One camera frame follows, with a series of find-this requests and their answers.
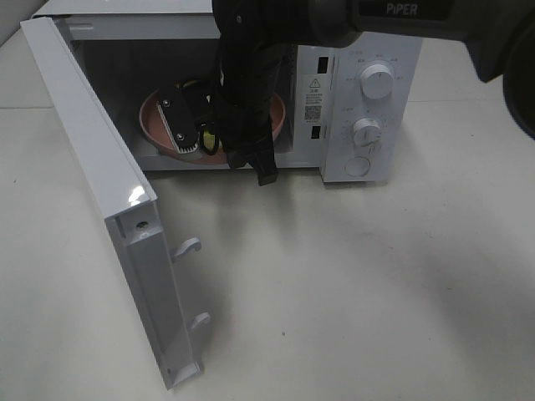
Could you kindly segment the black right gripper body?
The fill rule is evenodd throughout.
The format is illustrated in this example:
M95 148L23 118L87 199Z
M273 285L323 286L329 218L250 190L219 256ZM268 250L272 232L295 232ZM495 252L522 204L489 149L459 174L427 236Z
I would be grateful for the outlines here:
M220 39L208 79L183 87L183 148L215 135L231 167L274 167L270 116L285 44L240 47Z

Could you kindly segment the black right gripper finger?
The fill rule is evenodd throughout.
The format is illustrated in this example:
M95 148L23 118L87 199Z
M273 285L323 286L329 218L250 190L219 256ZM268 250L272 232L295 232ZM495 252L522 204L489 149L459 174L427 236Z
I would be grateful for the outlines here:
M198 149L195 120L179 88L159 88L157 108L177 154L191 154Z
M254 169L259 186L274 183L278 178L272 142L262 143L246 152L247 163Z

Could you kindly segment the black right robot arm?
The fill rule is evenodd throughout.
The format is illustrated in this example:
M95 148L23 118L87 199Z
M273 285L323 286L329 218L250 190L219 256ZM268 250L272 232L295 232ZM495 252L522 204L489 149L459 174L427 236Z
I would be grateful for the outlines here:
M220 33L197 79L160 87L140 120L195 167L316 167L327 183L383 180L423 38L463 43L477 77L502 79L534 132L531 1L215 1Z

